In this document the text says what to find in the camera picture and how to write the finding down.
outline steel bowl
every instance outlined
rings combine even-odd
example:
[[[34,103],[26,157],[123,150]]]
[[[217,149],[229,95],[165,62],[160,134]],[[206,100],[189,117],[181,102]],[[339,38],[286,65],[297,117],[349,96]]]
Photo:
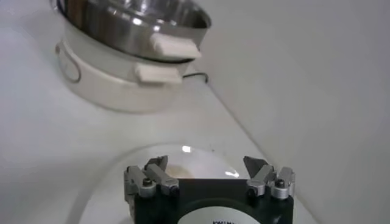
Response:
[[[75,27],[118,51],[143,59],[184,63],[191,58],[156,54],[150,37],[159,32],[192,39],[199,48],[211,26],[207,13],[191,0],[58,0]]]

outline black cable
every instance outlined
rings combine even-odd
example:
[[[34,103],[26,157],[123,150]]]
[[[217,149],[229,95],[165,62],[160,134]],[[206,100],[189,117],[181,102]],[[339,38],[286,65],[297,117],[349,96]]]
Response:
[[[204,72],[197,72],[197,73],[192,73],[192,74],[188,74],[188,75],[183,75],[183,79],[188,78],[188,77],[192,77],[192,76],[196,76],[196,75],[204,76],[205,77],[205,83],[208,83],[208,74],[206,74]]]

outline metal clamp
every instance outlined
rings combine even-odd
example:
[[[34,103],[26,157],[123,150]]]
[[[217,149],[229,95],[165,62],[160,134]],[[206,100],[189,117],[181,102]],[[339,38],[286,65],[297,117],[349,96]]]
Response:
[[[264,195],[268,182],[275,179],[274,167],[263,165],[260,171],[252,178],[247,180],[248,194],[250,197],[259,197]]]
[[[151,198],[156,193],[156,184],[138,166],[129,166],[124,171],[125,200],[138,194],[143,198]]]
[[[295,173],[289,167],[283,167],[277,179],[271,184],[271,196],[284,200],[294,196]]]
[[[165,195],[179,195],[179,180],[170,177],[156,164],[150,164],[146,167],[146,175],[161,186],[161,192]]]

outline white handle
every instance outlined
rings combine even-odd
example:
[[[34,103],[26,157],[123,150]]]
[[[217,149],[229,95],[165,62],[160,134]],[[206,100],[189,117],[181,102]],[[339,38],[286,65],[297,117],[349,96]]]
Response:
[[[135,74],[143,83],[180,84],[182,76],[176,68],[137,63]]]
[[[202,56],[191,39],[154,33],[151,36],[151,43],[155,51],[165,57],[200,58]]]

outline label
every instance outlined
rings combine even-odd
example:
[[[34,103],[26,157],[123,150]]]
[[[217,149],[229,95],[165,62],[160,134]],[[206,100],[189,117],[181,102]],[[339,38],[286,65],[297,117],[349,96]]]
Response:
[[[200,208],[184,215],[178,224],[260,224],[239,210],[213,206]]]

